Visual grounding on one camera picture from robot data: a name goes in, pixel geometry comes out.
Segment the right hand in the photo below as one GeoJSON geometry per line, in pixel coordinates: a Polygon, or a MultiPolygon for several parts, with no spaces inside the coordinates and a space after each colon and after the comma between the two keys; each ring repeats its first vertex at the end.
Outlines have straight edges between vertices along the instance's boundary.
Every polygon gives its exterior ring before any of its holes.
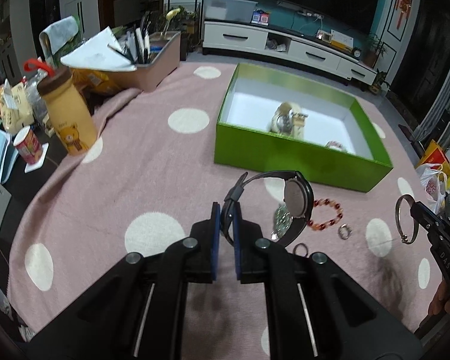
{"type": "Polygon", "coordinates": [[[438,315],[445,311],[450,315],[450,291],[445,280],[439,284],[433,300],[430,302],[427,313],[429,315],[438,315]]]}

